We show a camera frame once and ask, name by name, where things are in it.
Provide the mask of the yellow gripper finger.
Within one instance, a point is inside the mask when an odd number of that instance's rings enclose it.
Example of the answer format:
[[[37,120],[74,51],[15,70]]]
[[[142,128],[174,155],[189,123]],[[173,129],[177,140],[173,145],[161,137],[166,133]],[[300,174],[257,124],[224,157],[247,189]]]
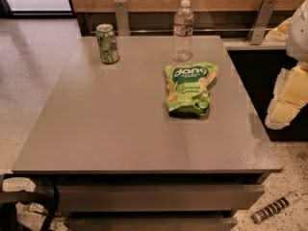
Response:
[[[291,69],[278,100],[294,106],[305,106],[308,103],[308,64]]]
[[[291,121],[298,115],[299,109],[288,104],[271,102],[265,124],[272,130],[281,130],[290,125]]]

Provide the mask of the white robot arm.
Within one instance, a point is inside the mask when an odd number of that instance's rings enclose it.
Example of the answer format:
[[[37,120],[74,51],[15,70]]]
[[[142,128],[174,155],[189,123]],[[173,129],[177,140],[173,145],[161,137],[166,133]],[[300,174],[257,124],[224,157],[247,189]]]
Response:
[[[308,104],[308,0],[292,17],[269,31],[266,40],[285,42],[287,55],[297,60],[291,70],[280,70],[267,110],[266,126],[280,130]]]

